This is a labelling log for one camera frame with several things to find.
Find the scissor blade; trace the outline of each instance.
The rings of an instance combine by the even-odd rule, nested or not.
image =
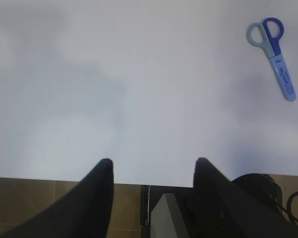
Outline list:
[[[294,101],[297,96],[283,55],[274,56],[269,59],[269,62],[285,99],[291,102]]]

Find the scissors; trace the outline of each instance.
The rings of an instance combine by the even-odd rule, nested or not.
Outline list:
[[[272,37],[268,29],[268,22],[275,22],[279,28],[277,36]],[[258,43],[253,40],[251,33],[254,27],[258,27],[262,36],[262,42]],[[284,25],[280,20],[274,17],[266,18],[261,22],[255,22],[248,26],[246,31],[247,41],[255,47],[260,47],[268,58],[270,65],[274,71],[275,77],[278,81],[280,89],[287,101],[294,101],[296,99],[296,92],[292,83],[292,79],[287,70],[287,66],[279,46],[279,40],[284,34]]]

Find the scissor handle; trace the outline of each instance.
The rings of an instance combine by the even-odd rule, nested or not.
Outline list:
[[[252,37],[252,31],[255,27],[258,27],[259,29],[259,32],[263,38],[263,41],[261,43],[258,43],[256,41],[254,41],[253,37]],[[275,53],[274,53],[274,50],[273,50],[273,47],[268,39],[268,36],[266,34],[266,31],[265,31],[265,28],[263,26],[262,23],[260,22],[255,22],[255,23],[252,23],[248,26],[247,30],[246,30],[246,38],[247,38],[247,41],[252,45],[252,46],[255,46],[255,47],[260,47],[263,49],[265,55],[267,58],[271,58],[271,57],[274,57],[275,56]]]
[[[272,37],[272,34],[269,31],[269,28],[268,28],[268,25],[267,25],[267,23],[269,21],[275,22],[278,25],[279,31],[278,31],[278,34],[277,34],[276,37]],[[279,40],[281,39],[281,37],[284,34],[284,31],[285,31],[284,25],[282,24],[282,22],[279,19],[274,18],[274,17],[266,18],[263,21],[263,25],[264,25],[265,31],[267,33],[268,39],[270,41],[270,44],[272,45],[273,50],[275,52],[275,55],[277,55],[277,56],[280,55],[282,53],[282,51],[281,51],[280,46],[279,46]]]

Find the tiled floor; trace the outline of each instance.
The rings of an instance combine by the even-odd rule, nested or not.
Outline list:
[[[284,190],[284,200],[298,191],[298,177],[273,176]],[[76,182],[0,178],[0,233],[33,217],[65,193]],[[115,185],[108,238],[140,238],[139,185]],[[298,217],[298,198],[293,203]]]

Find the cable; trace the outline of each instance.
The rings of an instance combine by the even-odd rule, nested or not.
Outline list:
[[[271,184],[277,184],[270,176],[267,176],[267,178],[271,181]],[[298,218],[296,218],[293,213],[292,213],[292,202],[293,202],[293,199],[295,197],[298,196],[298,192],[294,192],[293,194],[291,194],[287,200],[287,205],[286,205],[286,208],[285,209],[282,205],[280,205],[277,201],[276,201],[276,191],[274,189],[272,189],[272,195],[273,195],[273,200],[275,201],[275,204],[283,211],[285,212],[287,215],[288,215],[288,218],[289,218],[289,221],[292,222],[292,223],[298,223]]]
[[[289,196],[287,200],[287,214],[288,214],[289,220],[292,223],[295,223],[295,221],[298,223],[298,219],[295,218],[292,213],[292,202],[293,202],[293,199],[297,196],[298,196],[298,192],[294,192],[292,195]]]

